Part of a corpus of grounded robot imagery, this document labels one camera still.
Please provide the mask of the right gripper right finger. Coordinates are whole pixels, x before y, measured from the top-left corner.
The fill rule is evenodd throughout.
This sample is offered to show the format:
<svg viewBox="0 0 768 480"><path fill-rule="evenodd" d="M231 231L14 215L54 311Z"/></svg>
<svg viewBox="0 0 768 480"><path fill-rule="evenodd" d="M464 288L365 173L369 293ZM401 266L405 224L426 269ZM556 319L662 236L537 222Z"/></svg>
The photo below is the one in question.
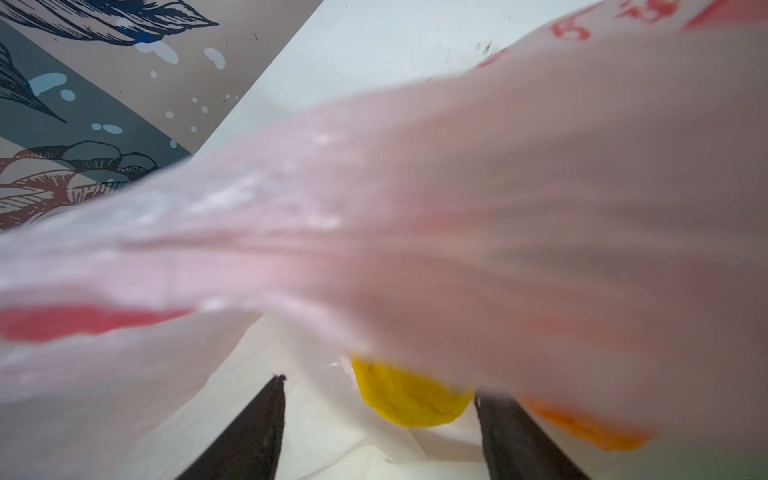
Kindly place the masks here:
<svg viewBox="0 0 768 480"><path fill-rule="evenodd" d="M474 405L490 479L589 479L516 400L478 394Z"/></svg>

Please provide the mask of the pink plastic bag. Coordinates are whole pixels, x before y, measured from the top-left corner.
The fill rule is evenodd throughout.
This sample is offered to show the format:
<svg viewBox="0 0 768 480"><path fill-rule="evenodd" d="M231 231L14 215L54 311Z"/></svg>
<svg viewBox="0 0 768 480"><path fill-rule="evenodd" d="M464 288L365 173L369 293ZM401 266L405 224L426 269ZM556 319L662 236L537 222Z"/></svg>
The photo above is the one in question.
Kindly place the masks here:
<svg viewBox="0 0 768 480"><path fill-rule="evenodd" d="M1 475L174 479L273 377L276 478L483 479L351 357L767 475L767 5L591 1L196 154L1 25Z"/></svg>

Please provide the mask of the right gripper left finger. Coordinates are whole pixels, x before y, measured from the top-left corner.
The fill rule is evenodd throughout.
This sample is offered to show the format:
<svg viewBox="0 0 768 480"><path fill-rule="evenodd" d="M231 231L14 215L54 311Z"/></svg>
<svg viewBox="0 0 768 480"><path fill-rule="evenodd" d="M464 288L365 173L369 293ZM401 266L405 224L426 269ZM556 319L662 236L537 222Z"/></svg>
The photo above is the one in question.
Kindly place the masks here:
<svg viewBox="0 0 768 480"><path fill-rule="evenodd" d="M273 377L178 480L273 480L285 427L286 377Z"/></svg>

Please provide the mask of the yellow mango fruit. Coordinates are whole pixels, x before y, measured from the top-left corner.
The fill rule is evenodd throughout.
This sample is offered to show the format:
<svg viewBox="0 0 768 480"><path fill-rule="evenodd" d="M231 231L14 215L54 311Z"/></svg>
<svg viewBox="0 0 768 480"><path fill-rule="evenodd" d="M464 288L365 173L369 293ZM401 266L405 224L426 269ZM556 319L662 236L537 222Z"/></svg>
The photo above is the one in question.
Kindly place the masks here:
<svg viewBox="0 0 768 480"><path fill-rule="evenodd" d="M403 428L432 428L458 419L473 393L380 362L351 357L362 401L384 420Z"/></svg>

